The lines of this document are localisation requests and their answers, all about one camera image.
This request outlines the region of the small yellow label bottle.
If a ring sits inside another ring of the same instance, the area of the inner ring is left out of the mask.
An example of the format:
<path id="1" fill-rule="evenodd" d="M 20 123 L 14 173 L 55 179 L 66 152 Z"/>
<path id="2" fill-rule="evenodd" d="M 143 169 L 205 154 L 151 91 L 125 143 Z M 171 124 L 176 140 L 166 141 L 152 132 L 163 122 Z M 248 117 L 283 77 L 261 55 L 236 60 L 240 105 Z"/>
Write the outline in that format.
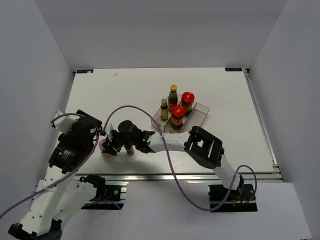
<path id="1" fill-rule="evenodd" d="M 167 104 L 167 99 L 163 98 L 161 100 L 161 106 L 160 106 L 160 119 L 162 121 L 166 121 L 169 117 L 169 109 Z"/>

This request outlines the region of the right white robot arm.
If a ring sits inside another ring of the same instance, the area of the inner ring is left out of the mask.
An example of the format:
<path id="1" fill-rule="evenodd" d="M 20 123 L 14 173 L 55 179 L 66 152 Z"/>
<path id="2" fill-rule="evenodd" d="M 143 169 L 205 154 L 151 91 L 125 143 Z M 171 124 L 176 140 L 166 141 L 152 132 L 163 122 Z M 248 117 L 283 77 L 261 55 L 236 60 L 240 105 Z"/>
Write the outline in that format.
<path id="1" fill-rule="evenodd" d="M 222 141 L 199 126 L 193 126 L 189 132 L 167 134 L 141 130 L 125 120 L 118 130 L 111 128 L 102 141 L 104 154 L 116 156 L 122 148 L 127 151 L 135 148 L 144 154 L 186 152 L 198 165 L 218 176 L 229 198 L 236 200 L 244 193 L 244 178 L 228 162 Z"/>

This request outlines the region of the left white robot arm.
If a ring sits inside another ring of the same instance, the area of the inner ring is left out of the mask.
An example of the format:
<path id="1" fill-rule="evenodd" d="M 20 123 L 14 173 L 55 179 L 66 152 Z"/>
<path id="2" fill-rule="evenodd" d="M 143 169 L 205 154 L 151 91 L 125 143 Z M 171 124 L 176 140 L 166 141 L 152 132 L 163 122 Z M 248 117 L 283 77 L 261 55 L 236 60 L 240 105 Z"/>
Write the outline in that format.
<path id="1" fill-rule="evenodd" d="M 91 199 L 105 196 L 105 180 L 91 174 L 85 177 L 66 200 L 66 188 L 77 171 L 98 146 L 103 123 L 78 110 L 58 111 L 50 122 L 60 132 L 57 145 L 49 158 L 40 190 L 33 193 L 26 215 L 10 226 L 8 233 L 18 240 L 59 240 L 70 219 Z"/>

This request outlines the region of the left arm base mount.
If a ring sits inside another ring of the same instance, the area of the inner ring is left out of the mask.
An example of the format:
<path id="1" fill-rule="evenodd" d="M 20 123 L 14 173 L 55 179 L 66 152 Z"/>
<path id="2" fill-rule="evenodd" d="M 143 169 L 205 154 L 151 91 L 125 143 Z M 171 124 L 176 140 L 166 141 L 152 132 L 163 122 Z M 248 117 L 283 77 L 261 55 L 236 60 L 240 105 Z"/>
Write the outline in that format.
<path id="1" fill-rule="evenodd" d="M 95 174 L 82 176 L 79 181 L 90 183 L 96 190 L 95 196 L 81 208 L 82 210 L 121 210 L 123 208 L 122 186 L 107 184 L 103 177 Z"/>

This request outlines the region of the green label sauce bottle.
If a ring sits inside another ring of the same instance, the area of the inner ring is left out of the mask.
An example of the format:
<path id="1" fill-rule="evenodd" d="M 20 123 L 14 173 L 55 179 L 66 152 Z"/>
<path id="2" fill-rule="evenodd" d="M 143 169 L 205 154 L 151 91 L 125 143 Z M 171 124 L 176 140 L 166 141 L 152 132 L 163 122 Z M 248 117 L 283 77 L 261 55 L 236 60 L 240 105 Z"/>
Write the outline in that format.
<path id="1" fill-rule="evenodd" d="M 177 86 L 172 84 L 168 95 L 168 110 L 171 112 L 172 108 L 178 104 Z"/>

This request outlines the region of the red lid jar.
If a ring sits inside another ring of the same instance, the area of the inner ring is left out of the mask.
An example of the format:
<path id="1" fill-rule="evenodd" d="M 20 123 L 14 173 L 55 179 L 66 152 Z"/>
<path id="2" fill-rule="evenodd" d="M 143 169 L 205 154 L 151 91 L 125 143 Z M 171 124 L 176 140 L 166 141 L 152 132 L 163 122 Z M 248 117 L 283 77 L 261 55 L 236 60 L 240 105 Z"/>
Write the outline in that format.
<path id="1" fill-rule="evenodd" d="M 181 105 L 176 105 L 171 109 L 170 125 L 173 129 L 179 129 L 183 126 L 183 118 L 185 116 L 185 109 Z"/>
<path id="2" fill-rule="evenodd" d="M 184 92 L 181 96 L 181 106 L 185 110 L 185 115 L 188 115 L 192 111 L 192 106 L 195 100 L 195 95 L 190 92 Z"/>

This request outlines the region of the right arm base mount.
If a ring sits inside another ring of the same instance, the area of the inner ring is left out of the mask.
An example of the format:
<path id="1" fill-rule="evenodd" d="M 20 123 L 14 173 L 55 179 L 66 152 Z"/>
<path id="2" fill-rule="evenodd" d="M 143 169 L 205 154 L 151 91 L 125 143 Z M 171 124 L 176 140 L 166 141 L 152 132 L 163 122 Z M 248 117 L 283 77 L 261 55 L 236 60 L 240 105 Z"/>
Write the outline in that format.
<path id="1" fill-rule="evenodd" d="M 240 187 L 238 190 L 231 190 L 225 203 L 215 212 L 217 213 L 241 213 L 257 212 L 258 207 L 252 184 L 245 184 L 244 178 L 240 176 Z M 210 208 L 215 208 L 224 199 L 228 189 L 222 184 L 209 185 Z"/>

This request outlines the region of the pink cap spice bottle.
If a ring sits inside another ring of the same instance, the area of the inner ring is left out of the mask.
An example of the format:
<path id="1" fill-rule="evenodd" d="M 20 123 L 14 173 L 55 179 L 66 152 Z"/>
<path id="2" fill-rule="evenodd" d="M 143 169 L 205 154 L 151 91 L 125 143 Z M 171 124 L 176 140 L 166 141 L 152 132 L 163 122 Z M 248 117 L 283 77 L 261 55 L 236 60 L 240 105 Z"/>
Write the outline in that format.
<path id="1" fill-rule="evenodd" d="M 99 147 L 99 149 L 100 149 L 100 152 L 101 152 L 102 157 L 105 158 L 105 159 L 108 159 L 108 158 L 111 158 L 112 155 L 111 155 L 111 154 L 108 154 L 108 153 L 104 153 L 104 150 L 105 150 L 105 148 L 104 148 L 104 143 L 105 143 L 105 142 L 106 142 L 105 139 L 100 140 L 99 143 L 98 143 L 98 147 Z"/>

